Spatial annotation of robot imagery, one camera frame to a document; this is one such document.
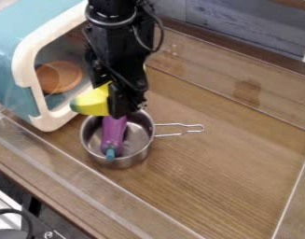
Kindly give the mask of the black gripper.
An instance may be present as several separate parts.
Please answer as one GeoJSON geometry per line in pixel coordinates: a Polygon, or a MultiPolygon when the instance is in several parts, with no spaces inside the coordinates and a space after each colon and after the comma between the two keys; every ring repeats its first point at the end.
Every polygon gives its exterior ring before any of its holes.
{"type": "Polygon", "coordinates": [[[148,90],[143,69],[155,43],[155,14],[132,12],[125,16],[85,14],[85,60],[93,88],[108,84],[108,113],[115,119],[129,115],[145,105],[148,90]]]}

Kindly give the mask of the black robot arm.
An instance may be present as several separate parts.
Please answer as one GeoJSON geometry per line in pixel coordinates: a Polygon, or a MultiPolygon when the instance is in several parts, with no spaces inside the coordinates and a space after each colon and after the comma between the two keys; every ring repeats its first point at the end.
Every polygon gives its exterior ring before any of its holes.
{"type": "Polygon", "coordinates": [[[107,84],[108,115],[140,109],[148,81],[143,69],[152,53],[155,23],[136,0],[88,0],[85,60],[93,88],[107,84]]]}

